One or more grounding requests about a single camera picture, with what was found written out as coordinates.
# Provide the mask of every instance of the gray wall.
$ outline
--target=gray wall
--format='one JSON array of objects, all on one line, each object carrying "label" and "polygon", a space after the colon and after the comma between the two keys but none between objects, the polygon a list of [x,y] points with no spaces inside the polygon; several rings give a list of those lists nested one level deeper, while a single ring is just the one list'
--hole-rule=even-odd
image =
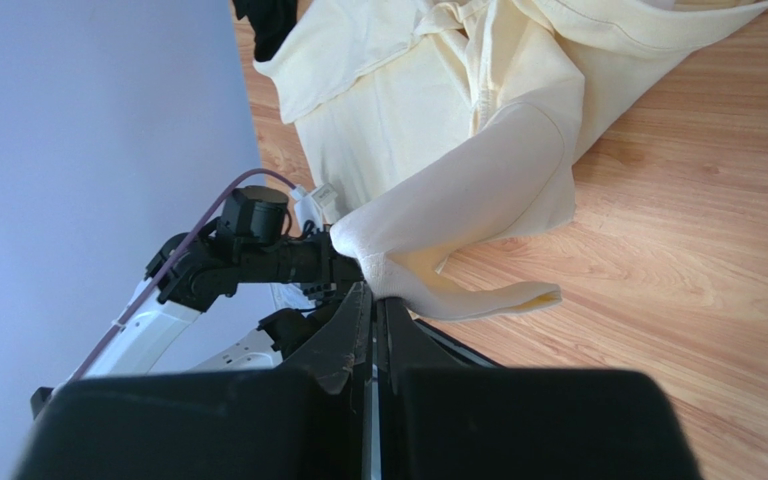
[{"label": "gray wall", "polygon": [[[147,261],[259,164],[228,3],[0,2],[0,478]],[[172,346],[193,366],[273,310],[245,286]]]}]

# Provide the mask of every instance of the black cloth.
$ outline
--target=black cloth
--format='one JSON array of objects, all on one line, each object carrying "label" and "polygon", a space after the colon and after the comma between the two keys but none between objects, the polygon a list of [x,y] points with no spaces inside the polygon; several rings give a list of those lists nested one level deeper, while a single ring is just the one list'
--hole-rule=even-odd
[{"label": "black cloth", "polygon": [[295,28],[298,0],[233,0],[236,18],[248,17],[254,30],[254,59],[267,62],[275,56]]}]

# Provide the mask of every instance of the hardwood floor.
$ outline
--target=hardwood floor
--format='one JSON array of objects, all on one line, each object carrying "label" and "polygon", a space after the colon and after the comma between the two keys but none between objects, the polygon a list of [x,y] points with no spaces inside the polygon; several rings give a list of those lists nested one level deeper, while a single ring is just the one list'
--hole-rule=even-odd
[{"label": "hardwood floor", "polygon": [[[312,186],[247,23],[236,33],[263,164]],[[556,282],[564,303],[437,325],[510,365],[644,371],[706,478],[768,479],[768,12],[666,76],[574,174],[571,225],[445,270],[469,287]]]}]

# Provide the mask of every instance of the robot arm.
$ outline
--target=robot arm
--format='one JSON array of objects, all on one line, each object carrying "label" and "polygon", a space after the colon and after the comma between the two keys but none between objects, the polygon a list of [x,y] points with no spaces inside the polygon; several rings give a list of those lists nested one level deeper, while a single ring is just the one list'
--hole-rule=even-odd
[{"label": "robot arm", "polygon": [[[321,211],[309,209],[307,216],[300,219],[308,227],[301,237],[293,238],[282,231],[288,202],[285,194],[267,187],[233,190],[221,216],[198,232],[185,254],[178,255],[158,287],[125,324],[120,318],[113,322],[118,326],[117,333],[110,331],[114,337],[74,379],[149,372],[186,327],[218,297],[233,296],[239,283],[298,283],[316,302],[317,311],[309,316],[310,321],[294,310],[277,312],[195,370],[279,364],[299,342],[327,322],[332,309],[322,307],[338,304],[351,285],[363,279],[353,259],[334,251]],[[136,287],[131,303],[173,258],[185,236],[176,235],[162,246],[147,265],[145,279]],[[36,416],[52,393],[52,389],[44,387],[35,393],[32,404]]]}]

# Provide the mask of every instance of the garment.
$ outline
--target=garment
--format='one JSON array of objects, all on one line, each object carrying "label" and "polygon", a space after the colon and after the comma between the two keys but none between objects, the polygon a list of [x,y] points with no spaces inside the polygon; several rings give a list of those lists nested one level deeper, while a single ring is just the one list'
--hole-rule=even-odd
[{"label": "garment", "polygon": [[571,166],[689,53],[768,1],[316,0],[272,61],[335,248],[378,297],[463,320],[558,303],[557,285],[468,292],[455,250],[569,222]]},{"label": "garment", "polygon": [[295,27],[298,0],[233,0],[236,19],[246,16],[254,30],[254,59],[271,60]]}]

